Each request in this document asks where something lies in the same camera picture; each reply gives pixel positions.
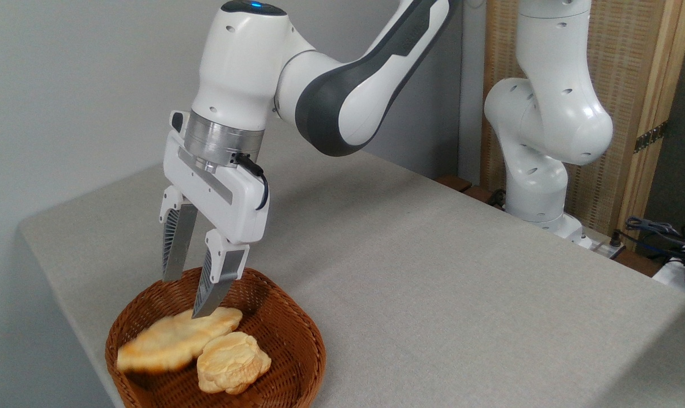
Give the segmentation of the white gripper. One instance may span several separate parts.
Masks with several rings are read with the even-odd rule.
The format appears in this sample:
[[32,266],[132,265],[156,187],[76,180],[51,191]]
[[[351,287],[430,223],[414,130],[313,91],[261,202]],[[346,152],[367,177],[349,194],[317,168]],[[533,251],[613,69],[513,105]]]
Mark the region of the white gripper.
[[206,234],[205,255],[192,318],[211,315],[243,276],[251,243],[262,240],[268,187],[253,170],[238,164],[257,160],[262,131],[242,131],[175,110],[163,170],[172,184],[163,194],[163,281],[181,279],[198,210],[216,229]]

